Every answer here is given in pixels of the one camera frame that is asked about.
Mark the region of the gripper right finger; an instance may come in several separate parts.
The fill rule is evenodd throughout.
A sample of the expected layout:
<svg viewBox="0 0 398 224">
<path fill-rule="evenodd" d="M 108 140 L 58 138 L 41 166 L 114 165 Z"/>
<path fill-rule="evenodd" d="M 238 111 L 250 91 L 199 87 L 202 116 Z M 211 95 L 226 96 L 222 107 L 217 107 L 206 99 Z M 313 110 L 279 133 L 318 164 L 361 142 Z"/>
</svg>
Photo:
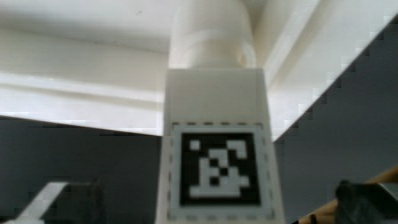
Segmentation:
<svg viewBox="0 0 398 224">
<path fill-rule="evenodd" d="M 398 183 L 343 181 L 336 199 L 336 224 L 398 224 Z"/>
</svg>

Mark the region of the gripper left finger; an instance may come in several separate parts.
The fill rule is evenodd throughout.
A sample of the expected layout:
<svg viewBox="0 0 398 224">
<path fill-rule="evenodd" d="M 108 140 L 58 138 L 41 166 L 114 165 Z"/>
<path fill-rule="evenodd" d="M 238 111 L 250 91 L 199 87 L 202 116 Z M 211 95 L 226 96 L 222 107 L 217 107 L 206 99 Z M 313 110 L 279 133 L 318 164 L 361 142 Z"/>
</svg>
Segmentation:
<svg viewBox="0 0 398 224">
<path fill-rule="evenodd" d="M 50 182 L 11 224 L 101 224 L 101 186 Z"/>
</svg>

